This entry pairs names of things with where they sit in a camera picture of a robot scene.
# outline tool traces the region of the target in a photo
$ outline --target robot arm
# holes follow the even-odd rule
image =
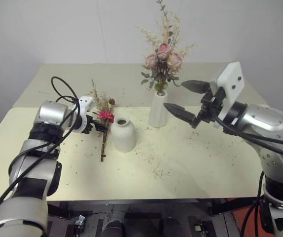
[[[13,188],[11,196],[0,205],[0,236],[46,236],[46,197],[54,194],[59,185],[62,164],[57,161],[60,153],[58,143],[65,129],[74,124],[74,132],[89,133],[91,124],[94,124],[96,130],[107,131],[107,127],[86,115],[93,107],[91,97],[81,97],[79,104],[80,119],[76,119],[76,112],[68,117],[72,110],[60,103],[46,101],[39,108],[29,138],[21,149],[21,152],[31,151],[12,162],[9,168],[10,184],[53,146],[57,146],[23,177]]]
[[[241,136],[258,153],[265,174],[261,223],[265,231],[283,236],[283,112],[236,101],[244,87],[239,62],[229,64],[210,83],[186,81],[184,87],[204,94],[197,116],[175,104],[165,107],[196,128],[201,121],[222,125],[224,132]]]

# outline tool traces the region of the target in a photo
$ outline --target white wall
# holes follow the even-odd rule
[[[240,60],[283,110],[283,0],[166,0],[181,17],[187,62]],[[135,26],[158,32],[155,0],[0,0],[0,120],[41,63],[142,63]]]

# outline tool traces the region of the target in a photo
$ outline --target red floor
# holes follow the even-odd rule
[[[237,220],[238,226],[241,229],[241,225],[243,223],[243,219],[248,212],[249,207],[234,211],[233,214]],[[268,234],[264,232],[262,229],[261,223],[260,223],[260,215],[258,214],[258,229],[259,229],[259,237],[274,237],[272,234]],[[246,224],[245,232],[244,232],[244,237],[254,237],[254,210],[252,211],[248,222]]]

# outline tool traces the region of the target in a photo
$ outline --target flower vase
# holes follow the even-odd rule
[[[167,123],[167,110],[164,107],[164,103],[167,103],[167,92],[163,91],[160,95],[157,91],[153,96],[149,121],[148,124],[152,127],[163,127]]]
[[[111,135],[115,147],[120,152],[130,152],[136,145],[136,130],[128,116],[115,115],[111,126]]]

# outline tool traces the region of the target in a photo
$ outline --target small white vase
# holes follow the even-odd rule
[[[163,92],[164,95],[158,95],[158,92],[155,91],[153,96],[148,121],[148,124],[152,127],[163,127],[167,123],[167,110],[163,105],[167,103],[167,92]]]
[[[135,126],[126,115],[116,115],[111,126],[112,139],[120,152],[130,152],[136,145]]]

